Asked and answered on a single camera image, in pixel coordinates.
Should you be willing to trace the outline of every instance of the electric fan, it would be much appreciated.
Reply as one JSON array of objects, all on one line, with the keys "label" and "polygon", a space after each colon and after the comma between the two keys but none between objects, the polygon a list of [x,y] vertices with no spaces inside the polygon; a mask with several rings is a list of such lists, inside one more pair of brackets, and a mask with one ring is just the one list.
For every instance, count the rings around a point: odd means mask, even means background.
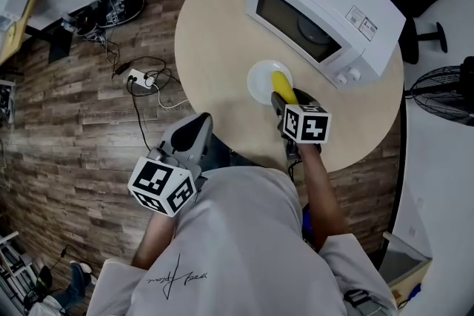
[{"label": "electric fan", "polygon": [[404,94],[433,115],[474,127],[474,57],[424,74]]}]

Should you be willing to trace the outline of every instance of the power strip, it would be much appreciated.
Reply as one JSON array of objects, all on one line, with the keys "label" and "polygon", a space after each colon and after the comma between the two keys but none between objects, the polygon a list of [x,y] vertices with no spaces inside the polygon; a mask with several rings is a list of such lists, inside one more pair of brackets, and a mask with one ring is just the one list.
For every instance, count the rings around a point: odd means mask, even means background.
[{"label": "power strip", "polygon": [[130,77],[131,77],[132,80],[134,78],[136,78],[136,80],[134,80],[135,84],[137,84],[139,86],[142,86],[146,89],[150,89],[151,87],[153,87],[153,83],[155,83],[155,78],[154,77],[148,76],[147,77],[148,80],[145,80],[145,74],[142,73],[141,71],[138,71],[138,70],[135,70],[135,69],[132,69],[130,71],[130,74],[128,75],[128,78],[130,78]]}]

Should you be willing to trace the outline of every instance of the round table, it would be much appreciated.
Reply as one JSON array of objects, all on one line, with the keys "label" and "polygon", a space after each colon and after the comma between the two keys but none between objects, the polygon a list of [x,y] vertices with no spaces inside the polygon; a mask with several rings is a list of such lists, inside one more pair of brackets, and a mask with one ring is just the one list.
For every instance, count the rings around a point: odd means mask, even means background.
[{"label": "round table", "polygon": [[322,146],[328,172],[361,160],[382,141],[400,107],[404,75],[397,47],[383,78],[355,90],[338,90],[295,50],[245,13],[245,0],[186,0],[175,36],[179,78],[196,112],[213,116],[214,133],[256,163],[285,170],[287,159],[271,106],[255,101],[247,73],[274,59],[333,116]]}]

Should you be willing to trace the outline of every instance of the wrist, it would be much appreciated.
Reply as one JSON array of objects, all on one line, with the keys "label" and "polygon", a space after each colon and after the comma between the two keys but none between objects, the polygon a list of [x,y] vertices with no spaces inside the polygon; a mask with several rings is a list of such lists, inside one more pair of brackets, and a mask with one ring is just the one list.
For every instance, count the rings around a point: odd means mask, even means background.
[{"label": "wrist", "polygon": [[298,153],[301,159],[320,158],[318,148],[314,144],[298,144]]}]

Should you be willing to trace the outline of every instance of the microwave knob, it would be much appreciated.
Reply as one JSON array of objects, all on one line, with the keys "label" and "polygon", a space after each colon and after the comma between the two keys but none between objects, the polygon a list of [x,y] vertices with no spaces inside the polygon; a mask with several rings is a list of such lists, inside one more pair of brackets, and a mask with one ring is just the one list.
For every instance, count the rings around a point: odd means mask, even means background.
[{"label": "microwave knob", "polygon": [[354,67],[351,67],[349,69],[349,71],[347,72],[348,76],[350,79],[352,79],[353,81],[357,82],[358,80],[360,80],[360,78],[362,77],[362,74],[360,71],[358,71],[356,68]]},{"label": "microwave knob", "polygon": [[336,75],[336,81],[340,84],[346,84],[347,78],[343,73],[339,73],[338,75]]}]

